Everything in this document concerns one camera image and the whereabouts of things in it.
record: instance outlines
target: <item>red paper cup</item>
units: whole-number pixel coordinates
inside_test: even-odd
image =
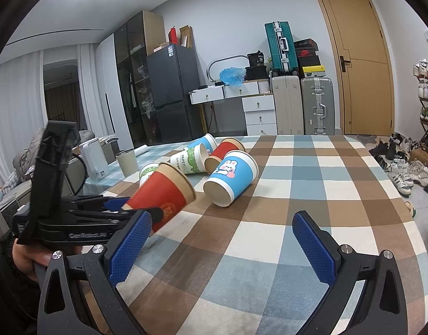
[[[220,145],[214,150],[214,152],[205,160],[205,168],[208,174],[212,174],[215,169],[219,166],[225,155],[234,150],[240,150],[245,152],[244,145],[237,141],[235,138],[228,137],[220,142]]]
[[[162,221],[152,225],[152,231],[156,232],[194,200],[195,190],[187,177],[163,162],[122,208],[161,208]]]

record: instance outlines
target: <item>refrigerator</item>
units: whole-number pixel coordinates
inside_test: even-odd
[[[195,51],[171,44],[148,56],[148,68],[163,142],[202,137],[199,106],[192,105],[189,97],[200,86]]]

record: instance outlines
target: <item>blue gripper pad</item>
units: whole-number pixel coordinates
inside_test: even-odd
[[[322,283],[332,286],[335,282],[335,261],[309,223],[299,213],[292,222],[293,234]]]
[[[113,198],[104,203],[104,208],[111,212],[119,212],[122,210],[122,206],[127,203],[130,198]]]
[[[151,215],[143,212],[110,259],[108,279],[113,287],[125,281],[151,231]]]

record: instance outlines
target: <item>black sleeve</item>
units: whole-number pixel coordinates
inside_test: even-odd
[[[14,236],[0,239],[0,334],[37,333],[39,285],[20,272],[12,260]]]

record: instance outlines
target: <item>white kettle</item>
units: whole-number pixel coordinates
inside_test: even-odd
[[[110,169],[98,138],[84,142],[79,147],[90,179],[99,180],[109,174]]]

